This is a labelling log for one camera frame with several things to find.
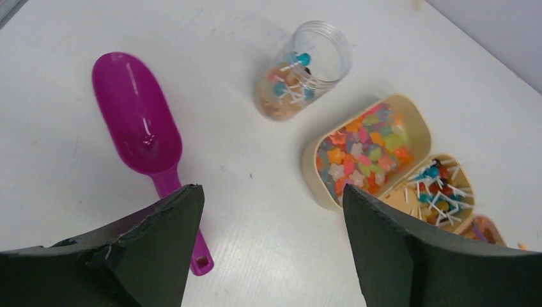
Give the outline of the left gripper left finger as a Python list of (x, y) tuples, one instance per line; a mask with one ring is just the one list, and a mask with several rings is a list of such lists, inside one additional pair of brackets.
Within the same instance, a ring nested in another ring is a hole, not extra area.
[(180, 306), (205, 202), (185, 185), (50, 247), (1, 253), (2, 306)]

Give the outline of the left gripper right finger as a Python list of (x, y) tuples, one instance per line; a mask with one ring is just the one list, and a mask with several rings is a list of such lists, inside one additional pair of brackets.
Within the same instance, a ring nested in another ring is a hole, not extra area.
[(541, 253), (468, 239), (354, 185), (343, 212), (368, 306), (540, 306)]

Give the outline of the magenta plastic scoop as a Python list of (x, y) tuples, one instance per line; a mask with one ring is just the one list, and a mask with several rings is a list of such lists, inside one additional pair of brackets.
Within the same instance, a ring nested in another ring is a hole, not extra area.
[(182, 138), (153, 72), (126, 52), (101, 55), (91, 73), (93, 90), (120, 159), (151, 178), (164, 198), (182, 185)]

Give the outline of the clear plastic jar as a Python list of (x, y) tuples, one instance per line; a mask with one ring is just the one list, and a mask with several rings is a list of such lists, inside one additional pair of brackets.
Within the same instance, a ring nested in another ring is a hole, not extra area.
[(333, 25), (300, 25), (267, 65), (255, 98), (263, 116), (288, 120), (335, 88), (350, 72), (352, 46)]

